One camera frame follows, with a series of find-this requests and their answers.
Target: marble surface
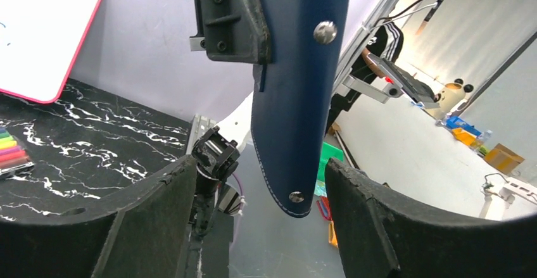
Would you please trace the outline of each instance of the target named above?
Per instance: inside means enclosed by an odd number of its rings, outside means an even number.
[[[36,162],[0,181],[0,218],[62,213],[133,184],[184,155],[190,126],[75,80],[49,105],[0,94],[0,127]]]

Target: metal rivet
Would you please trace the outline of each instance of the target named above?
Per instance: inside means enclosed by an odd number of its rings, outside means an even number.
[[[336,39],[337,34],[338,28],[336,27],[336,24],[334,22],[330,22],[329,20],[325,20],[317,25],[313,31],[313,38],[319,44],[326,45],[333,42],[334,39]]]
[[[293,191],[289,195],[289,200],[291,200],[291,202],[293,202],[293,203],[300,203],[300,202],[304,201],[304,195],[299,191]]]

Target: black foam pad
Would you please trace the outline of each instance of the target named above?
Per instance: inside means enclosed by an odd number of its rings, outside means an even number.
[[[327,164],[326,187],[347,277],[534,277],[537,273],[537,216],[495,222],[448,212],[382,186],[333,159]]]

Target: yellow box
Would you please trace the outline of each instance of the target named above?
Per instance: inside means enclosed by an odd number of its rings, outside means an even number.
[[[523,157],[501,144],[497,144],[483,159],[490,166],[506,175],[524,161]]]
[[[476,137],[471,134],[470,132],[467,132],[466,130],[462,128],[455,128],[452,130],[453,136],[463,142],[466,146],[472,145],[472,143],[476,140]]]

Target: cardboard box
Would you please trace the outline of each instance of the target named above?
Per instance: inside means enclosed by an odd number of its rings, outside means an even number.
[[[334,122],[332,126],[328,128],[328,134],[333,136],[334,134],[336,134],[336,131],[341,131],[341,127],[339,127],[339,125],[336,122]]]
[[[483,159],[490,166],[506,175],[524,161],[523,157],[501,144],[496,145]]]

